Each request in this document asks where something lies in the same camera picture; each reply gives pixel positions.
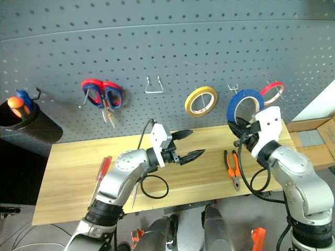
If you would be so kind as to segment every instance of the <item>blue tool handle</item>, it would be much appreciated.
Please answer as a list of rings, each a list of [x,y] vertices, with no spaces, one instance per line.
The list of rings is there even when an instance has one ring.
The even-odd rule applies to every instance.
[[[32,112],[34,108],[34,102],[31,100],[28,93],[25,90],[17,90],[16,96],[21,98],[28,107],[29,111]]]

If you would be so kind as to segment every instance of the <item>gray pegboard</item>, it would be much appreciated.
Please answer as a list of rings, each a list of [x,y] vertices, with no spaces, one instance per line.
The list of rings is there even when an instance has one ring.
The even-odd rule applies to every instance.
[[[170,130],[226,124],[234,92],[286,85],[279,100],[292,120],[334,78],[333,1],[4,1],[0,6],[0,100],[15,88],[43,94],[41,109],[64,130],[60,142],[139,134],[154,117]],[[160,76],[162,94],[145,94]],[[117,128],[91,104],[80,83],[108,79],[125,90]],[[219,100],[200,118],[184,102],[196,87]]]

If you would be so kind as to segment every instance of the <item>scissors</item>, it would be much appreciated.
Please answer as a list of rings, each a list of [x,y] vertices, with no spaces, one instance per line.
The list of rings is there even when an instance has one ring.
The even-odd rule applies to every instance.
[[[110,81],[100,81],[94,78],[85,79],[82,82],[82,91],[85,99],[102,109],[103,119],[107,118],[115,128],[115,116],[113,110],[120,108],[123,100],[122,88]]]

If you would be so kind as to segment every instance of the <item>pliers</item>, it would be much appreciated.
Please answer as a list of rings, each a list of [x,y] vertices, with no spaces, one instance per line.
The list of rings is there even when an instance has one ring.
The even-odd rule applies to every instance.
[[[239,176],[241,176],[241,173],[240,173],[239,162],[238,162],[238,158],[237,158],[237,154],[236,154],[235,150],[232,151],[232,156],[233,156],[234,162],[235,162],[235,170],[233,170],[230,167],[228,152],[227,152],[227,150],[225,150],[224,161],[225,161],[226,169],[228,171],[228,175],[232,178],[232,183],[235,187],[235,190],[239,191],[240,190],[240,178],[239,178]]]

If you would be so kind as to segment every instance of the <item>wooden tabletop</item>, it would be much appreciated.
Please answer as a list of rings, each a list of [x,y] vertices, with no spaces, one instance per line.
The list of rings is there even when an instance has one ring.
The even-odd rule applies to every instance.
[[[103,157],[113,157],[110,170],[122,152],[136,149],[140,136],[125,136],[112,139],[89,140],[54,144],[44,173],[33,225],[75,221],[85,216],[94,186],[95,177]],[[186,165],[168,164],[154,174],[163,177],[170,187],[168,196],[155,200],[142,194],[139,187],[134,208],[131,196],[124,206],[125,213],[164,208],[197,201],[213,200],[250,193],[241,179],[241,189],[236,192],[224,166],[223,151],[234,149],[237,138],[227,125],[194,129],[189,137],[175,141],[177,154],[186,155],[196,149],[206,149],[198,159]],[[283,123],[280,143],[295,149],[293,141]],[[143,138],[143,149],[151,147],[149,135]],[[242,164],[249,178],[261,167],[245,149]],[[254,181],[260,188],[266,180],[262,172]],[[165,193],[162,181],[148,178],[143,182],[148,193],[155,196]],[[268,190],[280,189],[273,179]]]

